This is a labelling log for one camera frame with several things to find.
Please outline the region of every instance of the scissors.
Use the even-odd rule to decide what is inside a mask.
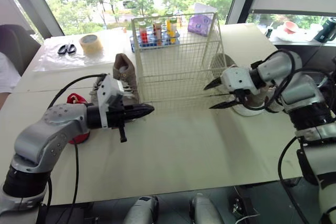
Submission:
[[[76,53],[76,51],[77,51],[76,46],[74,44],[68,43],[61,46],[57,51],[57,53],[59,55],[65,55],[66,53],[68,53],[68,55],[73,55]]]

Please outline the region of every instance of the plastic bag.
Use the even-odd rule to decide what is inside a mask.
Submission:
[[[122,43],[113,38],[118,37],[117,33],[107,33],[104,31],[97,33],[103,45],[103,50],[94,55],[85,55],[79,39],[83,35],[51,37],[44,42],[43,52],[38,60],[38,64],[33,71],[53,71],[62,69],[73,69],[89,67],[114,62],[117,53],[122,51]],[[64,44],[74,44],[77,52],[73,55],[59,55],[58,49]]]

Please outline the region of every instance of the floor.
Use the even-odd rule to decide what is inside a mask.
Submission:
[[[310,223],[318,223],[318,188],[302,179],[291,190]],[[259,224],[302,223],[279,182],[252,187],[247,189],[247,192],[255,209],[260,213],[260,216],[255,217]],[[236,222],[228,204],[228,196],[236,192],[233,187],[223,187],[158,195],[160,213],[157,224],[190,223],[188,202],[197,193],[202,193],[213,201],[224,223]],[[99,216],[100,224],[122,224],[123,218],[136,200],[137,198],[127,198],[96,202],[90,215]]]

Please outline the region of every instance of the yellow bottle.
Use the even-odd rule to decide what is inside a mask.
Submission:
[[[173,12],[167,12],[166,16],[168,16],[168,18],[167,18],[167,33],[169,34],[169,31],[170,31],[170,18],[173,16]]]
[[[170,30],[169,30],[169,36],[170,36],[170,43],[171,44],[175,44],[176,43],[176,23],[177,23],[177,19],[176,18],[170,18],[169,19],[169,23],[170,23]]]

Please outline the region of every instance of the red cloth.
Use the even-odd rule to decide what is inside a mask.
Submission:
[[[67,103],[75,104],[75,103],[88,103],[83,97],[76,93],[72,93],[68,96]],[[86,133],[83,135],[79,135],[74,137],[71,141],[69,141],[69,144],[74,144],[74,141],[76,144],[80,144],[87,140],[89,138],[90,133]]]

